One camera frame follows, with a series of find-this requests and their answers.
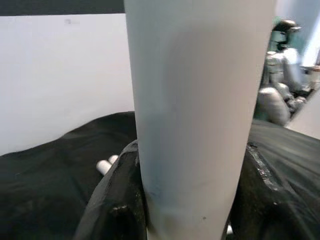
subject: white wall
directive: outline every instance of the white wall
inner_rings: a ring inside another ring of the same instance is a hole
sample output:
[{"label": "white wall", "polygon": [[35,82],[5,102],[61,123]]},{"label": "white wall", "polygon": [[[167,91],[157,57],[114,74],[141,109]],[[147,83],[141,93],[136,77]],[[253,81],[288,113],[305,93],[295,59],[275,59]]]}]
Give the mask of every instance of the white wall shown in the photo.
[{"label": "white wall", "polygon": [[0,155],[134,109],[124,14],[0,17]]},{"label": "white wall", "polygon": [[318,56],[320,50],[320,10],[319,16],[316,20],[315,28],[311,34],[310,42],[305,49],[303,56],[303,65],[304,66],[313,66]]}]

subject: pvc pipe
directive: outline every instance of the pvc pipe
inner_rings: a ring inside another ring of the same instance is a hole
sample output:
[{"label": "pvc pipe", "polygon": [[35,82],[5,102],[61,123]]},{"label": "pvc pipe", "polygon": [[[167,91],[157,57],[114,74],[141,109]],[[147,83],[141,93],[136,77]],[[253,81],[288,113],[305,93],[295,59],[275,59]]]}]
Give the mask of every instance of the pvc pipe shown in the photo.
[{"label": "pvc pipe", "polygon": [[112,155],[111,157],[109,157],[108,162],[114,164],[117,161],[118,157],[118,155]]},{"label": "pvc pipe", "polygon": [[108,162],[106,160],[98,161],[98,163],[96,164],[96,169],[102,175],[106,175],[110,168],[111,168],[111,164],[110,164],[110,162]]},{"label": "pvc pipe", "polygon": [[218,240],[231,209],[273,0],[125,0],[149,240]]}]

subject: small white cylinder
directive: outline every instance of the small white cylinder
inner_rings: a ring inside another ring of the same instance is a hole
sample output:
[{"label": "small white cylinder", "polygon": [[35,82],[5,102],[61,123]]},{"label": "small white cylinder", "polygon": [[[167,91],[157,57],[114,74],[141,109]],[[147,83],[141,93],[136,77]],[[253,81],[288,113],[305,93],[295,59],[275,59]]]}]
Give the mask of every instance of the small white cylinder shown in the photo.
[{"label": "small white cylinder", "polygon": [[114,164],[117,161],[118,157],[118,155],[112,155],[111,157],[109,157],[108,162]]},{"label": "small white cylinder", "polygon": [[274,0],[125,0],[149,240],[218,240],[245,154]]},{"label": "small white cylinder", "polygon": [[109,169],[111,168],[111,163],[106,160],[98,161],[96,164],[96,169],[102,174],[106,175]]}]

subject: black cloth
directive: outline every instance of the black cloth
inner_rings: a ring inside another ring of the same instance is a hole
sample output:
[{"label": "black cloth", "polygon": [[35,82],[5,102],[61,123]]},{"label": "black cloth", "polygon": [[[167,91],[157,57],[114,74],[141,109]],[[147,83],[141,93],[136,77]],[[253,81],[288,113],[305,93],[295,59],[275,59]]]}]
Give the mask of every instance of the black cloth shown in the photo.
[{"label": "black cloth", "polygon": [[133,112],[0,157],[0,238],[71,239],[102,179],[96,163],[137,139]]},{"label": "black cloth", "polygon": [[[136,138],[134,113],[117,113],[1,156],[0,238],[73,238],[90,219],[84,211],[102,179],[96,163]],[[320,239],[320,140],[254,120],[249,141],[231,211],[236,239]]]},{"label": "black cloth", "polygon": [[320,239],[320,140],[255,120],[231,211],[238,239]]},{"label": "black cloth", "polygon": [[135,140],[93,191],[73,240],[147,240],[145,207]]}]

